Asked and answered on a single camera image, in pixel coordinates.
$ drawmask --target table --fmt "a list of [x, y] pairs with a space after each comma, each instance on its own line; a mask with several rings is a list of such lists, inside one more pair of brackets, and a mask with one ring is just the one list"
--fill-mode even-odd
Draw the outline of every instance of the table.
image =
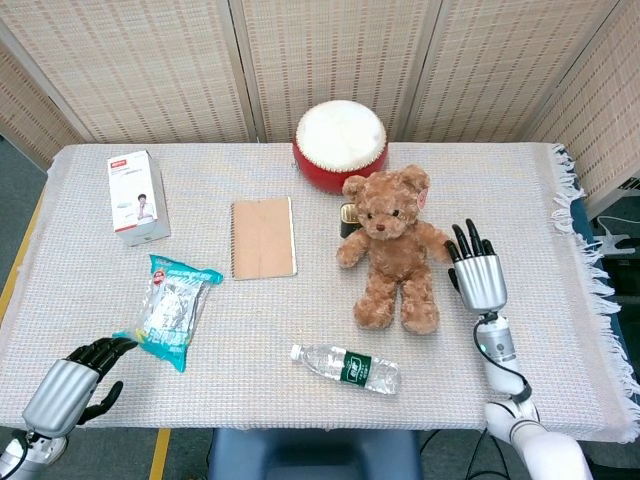
[[[163, 170], [172, 236], [129, 248], [110, 230], [106, 159], [139, 148]], [[445, 228], [470, 216], [498, 246], [511, 295], [506, 311], [545, 423], [578, 438], [627, 440], [637, 435], [637, 413], [627, 403], [624, 377], [602, 374], [613, 372], [619, 358], [586, 354], [585, 347], [601, 347], [598, 338], [593, 345], [588, 340], [599, 334], [601, 320], [586, 306], [588, 292], [568, 278], [584, 269], [575, 239], [559, 235], [550, 220], [557, 212], [553, 199], [565, 188], [557, 156], [545, 144], [390, 146], [392, 168], [419, 163], [432, 175], [424, 218]], [[134, 318], [149, 252], [228, 275], [230, 202], [282, 194], [292, 197], [299, 274], [259, 283], [227, 278], [210, 293], [187, 372], [179, 375], [166, 362], [131, 352], [101, 386], [104, 392], [109, 380], [123, 378], [121, 400], [94, 425], [481, 428], [482, 404], [491, 393], [469, 337], [473, 318], [449, 286], [446, 269], [434, 270], [438, 333], [415, 337], [397, 320], [385, 332], [358, 330], [350, 310], [364, 289], [366, 263], [354, 271], [334, 263], [344, 200], [307, 185], [284, 144], [65, 148], [51, 171], [35, 241], [0, 331], [0, 386], [17, 385], [10, 372], [18, 363], [24, 371], [22, 391], [0, 409], [0, 423], [20, 424], [21, 409], [56, 358]], [[89, 201], [88, 216], [81, 215], [78, 198]], [[542, 231], [539, 239], [536, 231]], [[523, 238], [537, 242], [534, 255], [518, 255]], [[562, 268], [558, 258], [566, 263]], [[586, 327], [577, 328], [575, 317], [584, 314]], [[397, 360], [402, 391], [381, 397], [315, 377], [288, 360], [291, 344], [300, 342], [341, 344]]]

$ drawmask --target plastic bottle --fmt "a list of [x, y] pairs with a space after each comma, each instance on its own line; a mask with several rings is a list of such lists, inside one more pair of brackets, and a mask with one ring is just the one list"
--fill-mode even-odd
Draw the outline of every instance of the plastic bottle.
[[368, 357], [331, 345], [294, 345], [291, 360], [302, 362], [311, 371], [374, 392], [394, 394], [400, 387], [398, 364]]

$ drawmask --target white box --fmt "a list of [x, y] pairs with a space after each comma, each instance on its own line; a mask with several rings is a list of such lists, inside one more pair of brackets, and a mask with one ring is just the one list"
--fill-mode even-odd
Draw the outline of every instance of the white box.
[[110, 158], [107, 168], [114, 232], [129, 246], [169, 236], [162, 176], [149, 152]]

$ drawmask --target silver robotic hand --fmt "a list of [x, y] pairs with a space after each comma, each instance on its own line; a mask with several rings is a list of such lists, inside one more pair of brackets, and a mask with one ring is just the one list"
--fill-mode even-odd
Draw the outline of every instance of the silver robotic hand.
[[22, 412], [27, 431], [14, 432], [0, 457], [0, 480], [38, 478], [64, 453], [66, 436], [76, 425], [107, 413], [120, 396], [121, 381], [99, 404], [87, 407], [89, 400], [118, 359], [136, 345], [126, 338], [101, 338], [57, 360]]
[[449, 278], [467, 310], [478, 315], [473, 340], [484, 359], [489, 384], [509, 395], [506, 400], [486, 403], [487, 429], [513, 445], [533, 480], [592, 479], [578, 442], [549, 432], [540, 423], [531, 386], [519, 371], [509, 323], [500, 315], [507, 303], [500, 260], [491, 242], [481, 239], [473, 222], [467, 219], [466, 224], [471, 247], [458, 225], [453, 225], [458, 245], [446, 243], [453, 260]]

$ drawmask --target notebook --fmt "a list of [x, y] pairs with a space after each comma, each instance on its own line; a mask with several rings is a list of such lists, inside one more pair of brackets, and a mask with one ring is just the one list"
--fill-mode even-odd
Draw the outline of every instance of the notebook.
[[232, 204], [231, 269], [236, 280], [297, 273], [291, 198]]

